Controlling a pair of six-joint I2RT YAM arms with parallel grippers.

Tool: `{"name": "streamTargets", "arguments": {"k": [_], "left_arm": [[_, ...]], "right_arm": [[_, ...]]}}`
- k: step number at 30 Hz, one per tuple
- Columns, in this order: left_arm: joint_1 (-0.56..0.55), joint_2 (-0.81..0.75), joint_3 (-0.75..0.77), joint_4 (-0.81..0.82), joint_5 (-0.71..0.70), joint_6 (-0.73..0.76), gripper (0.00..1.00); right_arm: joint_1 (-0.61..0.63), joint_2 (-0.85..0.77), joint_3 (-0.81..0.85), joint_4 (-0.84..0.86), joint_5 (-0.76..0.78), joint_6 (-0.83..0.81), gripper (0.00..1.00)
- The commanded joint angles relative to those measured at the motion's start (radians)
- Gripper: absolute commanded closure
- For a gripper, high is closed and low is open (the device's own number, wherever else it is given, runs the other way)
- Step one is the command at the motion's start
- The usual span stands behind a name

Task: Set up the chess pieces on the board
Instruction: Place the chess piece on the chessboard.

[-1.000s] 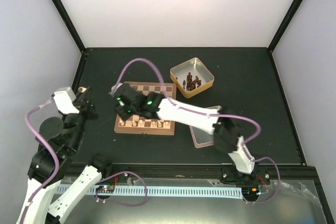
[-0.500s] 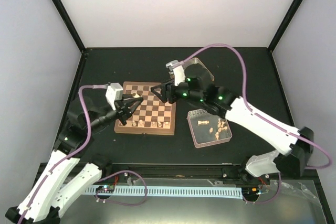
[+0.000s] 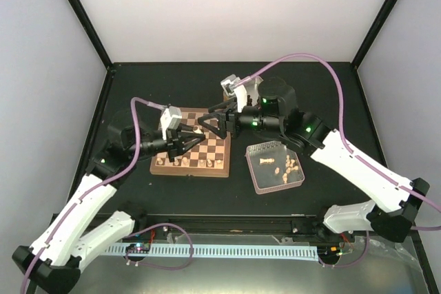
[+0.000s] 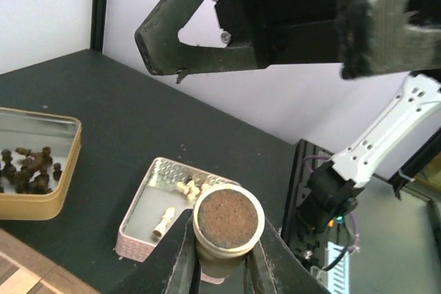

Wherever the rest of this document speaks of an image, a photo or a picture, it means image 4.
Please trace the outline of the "gold tin box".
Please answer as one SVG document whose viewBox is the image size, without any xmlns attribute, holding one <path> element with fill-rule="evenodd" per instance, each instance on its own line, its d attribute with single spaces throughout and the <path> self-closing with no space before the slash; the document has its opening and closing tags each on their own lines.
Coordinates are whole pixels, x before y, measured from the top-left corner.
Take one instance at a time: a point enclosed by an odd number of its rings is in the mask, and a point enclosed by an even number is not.
<svg viewBox="0 0 441 294">
<path fill-rule="evenodd" d="M 1 108 L 1 219 L 56 217 L 81 148 L 82 125 L 69 117 Z"/>
</svg>

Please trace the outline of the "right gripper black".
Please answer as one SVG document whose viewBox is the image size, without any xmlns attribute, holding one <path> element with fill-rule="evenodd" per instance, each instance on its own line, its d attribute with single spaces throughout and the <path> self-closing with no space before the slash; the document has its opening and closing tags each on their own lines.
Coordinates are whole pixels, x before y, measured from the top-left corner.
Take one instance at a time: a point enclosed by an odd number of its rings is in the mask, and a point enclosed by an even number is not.
<svg viewBox="0 0 441 294">
<path fill-rule="evenodd" d="M 226 47 L 183 43 L 179 31 L 204 0 L 160 0 L 134 39 L 150 74 L 337 63 L 356 79 L 440 69 L 440 0 L 218 0 Z"/>
</svg>

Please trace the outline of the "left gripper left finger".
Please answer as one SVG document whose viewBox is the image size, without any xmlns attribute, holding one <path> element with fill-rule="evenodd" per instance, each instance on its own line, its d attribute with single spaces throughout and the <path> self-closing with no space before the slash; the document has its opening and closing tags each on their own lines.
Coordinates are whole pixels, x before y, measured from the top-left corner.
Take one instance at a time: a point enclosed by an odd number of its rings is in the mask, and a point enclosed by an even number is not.
<svg viewBox="0 0 441 294">
<path fill-rule="evenodd" d="M 115 286 L 112 292 L 198 293 L 201 266 L 196 256 L 192 216 L 191 209 L 184 210 L 149 257 L 133 274 Z"/>
</svg>

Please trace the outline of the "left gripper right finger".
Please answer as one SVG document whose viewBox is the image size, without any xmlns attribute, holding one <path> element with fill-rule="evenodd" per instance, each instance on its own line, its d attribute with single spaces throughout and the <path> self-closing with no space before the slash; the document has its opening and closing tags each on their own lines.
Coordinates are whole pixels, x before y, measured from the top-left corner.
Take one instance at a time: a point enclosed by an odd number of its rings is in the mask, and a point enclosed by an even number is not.
<svg viewBox="0 0 441 294">
<path fill-rule="evenodd" d="M 328 290 L 302 266 L 266 220 L 260 240 L 245 259 L 243 292 L 327 294 Z"/>
</svg>

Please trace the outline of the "wooden chess board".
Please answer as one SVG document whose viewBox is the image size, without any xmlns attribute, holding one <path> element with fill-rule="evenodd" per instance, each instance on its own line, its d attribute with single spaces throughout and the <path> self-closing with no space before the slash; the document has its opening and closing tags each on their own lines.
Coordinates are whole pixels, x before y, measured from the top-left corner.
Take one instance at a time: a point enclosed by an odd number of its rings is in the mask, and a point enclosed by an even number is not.
<svg viewBox="0 0 441 294">
<path fill-rule="evenodd" d="M 1 230 L 2 293 L 96 293 L 97 290 Z"/>
</svg>

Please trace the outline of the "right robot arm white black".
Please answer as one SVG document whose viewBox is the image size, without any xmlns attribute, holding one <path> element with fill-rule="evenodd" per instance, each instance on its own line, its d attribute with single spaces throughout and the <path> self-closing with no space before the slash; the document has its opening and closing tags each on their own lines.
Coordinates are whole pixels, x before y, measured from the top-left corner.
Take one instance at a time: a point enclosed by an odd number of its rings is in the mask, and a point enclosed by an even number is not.
<svg viewBox="0 0 441 294">
<path fill-rule="evenodd" d="M 134 39 L 150 74 L 341 63 L 344 79 L 406 74 L 359 138 L 315 170 L 296 212 L 320 233 L 385 156 L 440 108 L 440 0 L 160 0 Z"/>
</svg>

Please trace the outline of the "light chess piece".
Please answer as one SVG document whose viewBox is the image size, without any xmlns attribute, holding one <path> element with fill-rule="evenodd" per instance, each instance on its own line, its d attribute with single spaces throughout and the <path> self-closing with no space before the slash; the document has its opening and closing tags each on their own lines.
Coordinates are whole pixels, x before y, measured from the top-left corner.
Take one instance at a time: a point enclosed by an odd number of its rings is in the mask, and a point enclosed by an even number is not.
<svg viewBox="0 0 441 294">
<path fill-rule="evenodd" d="M 175 208 L 169 207 L 165 210 L 164 214 L 161 216 L 160 222 L 154 227 L 153 235 L 157 240 L 160 240 L 166 233 L 167 227 L 175 214 Z"/>
<path fill-rule="evenodd" d="M 260 240 L 265 214 L 250 191 L 223 184 L 201 194 L 194 205 L 192 224 L 202 272 L 226 278 Z"/>
</svg>

